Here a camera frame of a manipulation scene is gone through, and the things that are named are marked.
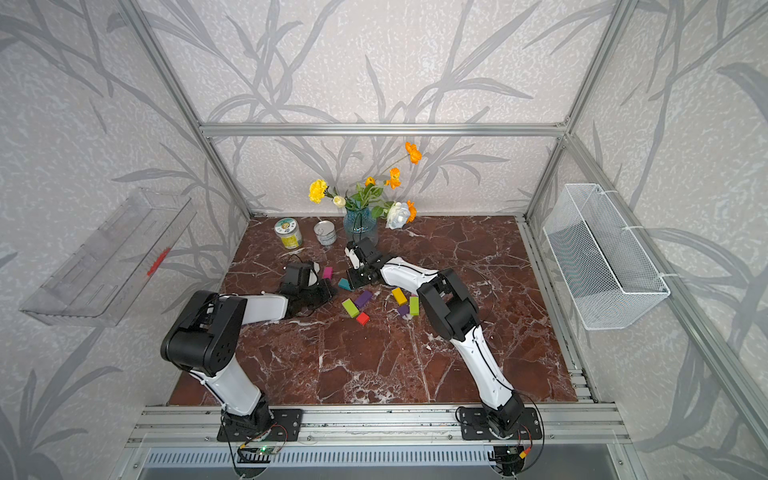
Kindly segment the large purple block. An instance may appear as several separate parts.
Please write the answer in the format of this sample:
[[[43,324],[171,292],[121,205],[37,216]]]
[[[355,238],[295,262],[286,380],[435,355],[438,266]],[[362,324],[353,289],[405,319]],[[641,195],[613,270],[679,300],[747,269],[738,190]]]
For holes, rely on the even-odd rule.
[[[355,300],[354,304],[360,310],[362,310],[372,299],[374,295],[371,291],[364,290]]]

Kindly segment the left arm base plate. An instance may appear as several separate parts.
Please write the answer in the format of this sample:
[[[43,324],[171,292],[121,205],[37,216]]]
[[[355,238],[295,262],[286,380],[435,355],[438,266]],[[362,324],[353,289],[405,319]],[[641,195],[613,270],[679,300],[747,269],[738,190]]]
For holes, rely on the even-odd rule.
[[[264,437],[273,442],[296,442],[303,413],[302,409],[255,410],[249,416],[223,412],[216,439],[243,443]]]

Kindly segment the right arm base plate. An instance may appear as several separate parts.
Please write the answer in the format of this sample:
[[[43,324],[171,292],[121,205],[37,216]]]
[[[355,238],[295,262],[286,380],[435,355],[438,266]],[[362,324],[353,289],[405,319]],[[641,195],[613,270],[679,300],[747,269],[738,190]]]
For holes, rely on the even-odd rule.
[[[459,406],[454,416],[463,440],[520,440],[543,438],[542,420],[533,407],[525,407],[514,421],[504,421],[483,407]]]

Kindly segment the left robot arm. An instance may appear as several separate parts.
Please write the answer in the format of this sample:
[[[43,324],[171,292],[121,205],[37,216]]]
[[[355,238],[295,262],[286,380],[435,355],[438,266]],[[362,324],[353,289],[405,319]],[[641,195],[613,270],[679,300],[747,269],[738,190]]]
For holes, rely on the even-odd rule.
[[[335,289],[313,262],[288,264],[276,293],[195,292],[160,347],[163,360],[188,372],[222,405],[224,431],[255,436],[273,425],[268,401],[235,358],[244,325],[291,319],[332,300]]]

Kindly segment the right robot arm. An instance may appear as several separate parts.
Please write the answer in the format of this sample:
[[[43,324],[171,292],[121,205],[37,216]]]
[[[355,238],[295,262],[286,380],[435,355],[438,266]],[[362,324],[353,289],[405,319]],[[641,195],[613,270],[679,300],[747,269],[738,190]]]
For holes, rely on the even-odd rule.
[[[454,345],[467,365],[490,431],[500,439],[512,436],[525,405],[493,357],[477,303],[461,278],[451,269],[426,269],[383,253],[368,238],[348,242],[345,255],[353,287],[381,282],[418,297],[432,328]]]

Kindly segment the teal block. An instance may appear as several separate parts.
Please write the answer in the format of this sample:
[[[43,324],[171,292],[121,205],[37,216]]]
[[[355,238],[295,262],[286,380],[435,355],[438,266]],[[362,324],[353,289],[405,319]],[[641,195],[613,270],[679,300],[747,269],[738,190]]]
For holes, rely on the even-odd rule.
[[[351,284],[349,283],[349,281],[346,278],[341,278],[339,280],[339,282],[338,282],[338,286],[341,289],[346,290],[346,291],[352,291],[353,290],[353,288],[351,287]]]

